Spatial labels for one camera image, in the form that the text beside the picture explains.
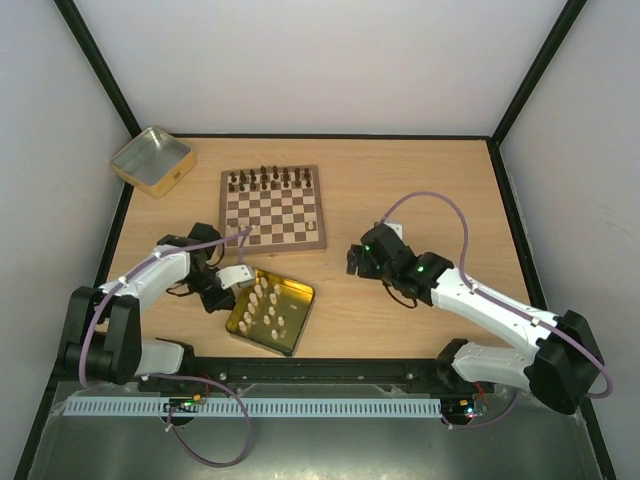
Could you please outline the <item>gold tin with white pieces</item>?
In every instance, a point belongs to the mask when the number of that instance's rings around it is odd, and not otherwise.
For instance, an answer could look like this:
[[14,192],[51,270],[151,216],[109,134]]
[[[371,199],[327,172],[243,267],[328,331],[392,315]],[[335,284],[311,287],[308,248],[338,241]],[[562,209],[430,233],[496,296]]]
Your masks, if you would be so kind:
[[234,338],[291,357],[306,328],[315,289],[298,280],[257,269],[236,298],[226,324]]

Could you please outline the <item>wooden chess board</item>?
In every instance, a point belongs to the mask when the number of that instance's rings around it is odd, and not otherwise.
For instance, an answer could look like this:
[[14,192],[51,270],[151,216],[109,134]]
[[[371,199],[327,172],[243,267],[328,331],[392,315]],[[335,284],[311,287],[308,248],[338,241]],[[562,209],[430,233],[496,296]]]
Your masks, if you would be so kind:
[[219,231],[246,228],[246,254],[323,250],[327,246],[315,165],[261,166],[221,173]]

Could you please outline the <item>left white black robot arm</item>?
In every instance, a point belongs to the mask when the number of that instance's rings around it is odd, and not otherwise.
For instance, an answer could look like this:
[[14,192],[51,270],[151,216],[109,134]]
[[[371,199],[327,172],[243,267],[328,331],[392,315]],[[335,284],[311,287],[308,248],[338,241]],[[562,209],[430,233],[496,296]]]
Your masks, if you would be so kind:
[[168,234],[151,253],[117,279],[98,287],[81,286],[67,307],[57,363],[75,372],[85,388],[97,382],[125,384],[136,376],[173,374],[185,347],[179,342],[145,343],[142,312],[174,286],[197,295],[207,313],[231,311],[235,295],[221,279],[222,270],[208,261],[217,249],[245,240],[247,228],[223,238],[211,225],[195,223],[187,236]]

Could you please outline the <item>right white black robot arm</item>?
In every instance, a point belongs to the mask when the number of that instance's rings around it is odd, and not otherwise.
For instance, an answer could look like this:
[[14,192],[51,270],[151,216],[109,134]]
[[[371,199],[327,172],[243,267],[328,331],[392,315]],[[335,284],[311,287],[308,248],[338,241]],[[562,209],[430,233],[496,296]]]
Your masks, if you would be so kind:
[[532,394],[557,413],[572,415],[603,366],[581,314],[536,309],[474,283],[440,255],[416,255],[387,224],[374,226],[350,247],[346,271],[381,281],[413,305],[424,303],[462,316],[507,342],[505,348],[463,339],[451,342],[436,367],[437,382],[447,391],[458,391],[468,382],[503,384]]

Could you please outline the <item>empty gold square tin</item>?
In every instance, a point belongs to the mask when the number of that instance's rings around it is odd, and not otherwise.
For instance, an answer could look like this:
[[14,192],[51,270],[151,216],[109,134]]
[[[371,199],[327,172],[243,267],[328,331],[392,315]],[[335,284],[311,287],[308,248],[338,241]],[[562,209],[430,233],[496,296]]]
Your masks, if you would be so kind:
[[119,178],[154,199],[165,196],[196,164],[188,144],[157,127],[143,130],[110,160]]

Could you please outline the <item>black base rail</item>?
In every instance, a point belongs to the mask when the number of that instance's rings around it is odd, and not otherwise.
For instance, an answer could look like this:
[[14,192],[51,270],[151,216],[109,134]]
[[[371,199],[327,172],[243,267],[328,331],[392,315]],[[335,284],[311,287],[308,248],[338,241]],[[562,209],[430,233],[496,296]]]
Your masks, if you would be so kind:
[[435,397],[492,393],[489,383],[451,379],[444,383],[433,359],[313,359],[194,357],[179,371],[233,390],[268,385],[375,385]]

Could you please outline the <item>black frame post left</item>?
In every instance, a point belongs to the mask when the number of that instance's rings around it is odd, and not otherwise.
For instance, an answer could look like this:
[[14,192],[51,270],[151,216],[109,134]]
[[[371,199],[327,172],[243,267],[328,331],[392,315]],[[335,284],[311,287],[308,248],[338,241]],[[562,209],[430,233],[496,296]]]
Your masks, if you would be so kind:
[[137,136],[142,129],[76,3],[72,0],[54,0],[54,4],[93,69],[124,127],[131,137]]

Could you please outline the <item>black frame post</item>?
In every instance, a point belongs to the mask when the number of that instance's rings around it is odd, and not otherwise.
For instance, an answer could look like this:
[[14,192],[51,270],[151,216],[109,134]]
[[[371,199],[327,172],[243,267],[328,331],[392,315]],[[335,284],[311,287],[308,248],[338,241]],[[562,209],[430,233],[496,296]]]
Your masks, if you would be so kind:
[[506,139],[587,3],[587,0],[568,0],[564,3],[491,136],[490,145],[492,150],[497,150]]
[[54,4],[93,69],[124,127],[131,137],[137,136],[142,129],[76,3],[72,0],[54,0]]

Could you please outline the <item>black frame post right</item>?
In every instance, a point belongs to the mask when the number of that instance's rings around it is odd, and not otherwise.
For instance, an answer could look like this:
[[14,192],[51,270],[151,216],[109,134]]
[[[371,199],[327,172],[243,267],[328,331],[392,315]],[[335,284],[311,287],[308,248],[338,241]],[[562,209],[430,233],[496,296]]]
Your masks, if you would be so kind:
[[568,0],[564,3],[491,136],[490,145],[492,150],[497,150],[506,139],[587,3],[587,0]]

